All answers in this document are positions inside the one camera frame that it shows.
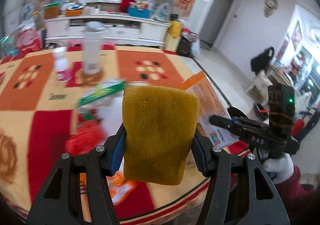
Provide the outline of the white gloved right hand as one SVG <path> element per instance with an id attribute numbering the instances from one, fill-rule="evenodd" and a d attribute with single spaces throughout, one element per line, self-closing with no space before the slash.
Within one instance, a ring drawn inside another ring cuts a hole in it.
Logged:
<path id="1" fill-rule="evenodd" d="M 280 184 L 287 181 L 294 173 L 294 165 L 291 156 L 284 153 L 280 159 L 267 159 L 263 163 L 266 172 L 274 172 L 274 178 L 271 178 L 274 184 Z"/>

